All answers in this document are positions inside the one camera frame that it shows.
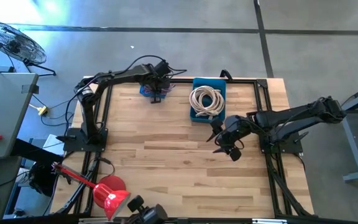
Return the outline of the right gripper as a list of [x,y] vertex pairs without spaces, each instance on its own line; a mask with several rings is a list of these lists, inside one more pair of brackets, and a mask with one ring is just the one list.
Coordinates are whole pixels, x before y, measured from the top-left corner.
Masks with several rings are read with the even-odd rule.
[[218,146],[220,146],[213,153],[228,154],[228,148],[244,148],[241,139],[252,132],[254,123],[249,118],[233,115],[226,119],[224,129],[222,128],[224,122],[219,118],[214,118],[209,124],[212,127],[212,134],[207,142],[218,136]]

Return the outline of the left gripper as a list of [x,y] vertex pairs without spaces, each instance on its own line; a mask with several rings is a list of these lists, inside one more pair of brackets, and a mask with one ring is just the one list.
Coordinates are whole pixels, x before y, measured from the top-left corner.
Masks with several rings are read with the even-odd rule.
[[151,95],[150,102],[160,103],[161,97],[170,91],[170,77],[168,75],[146,74],[141,77],[141,94]]

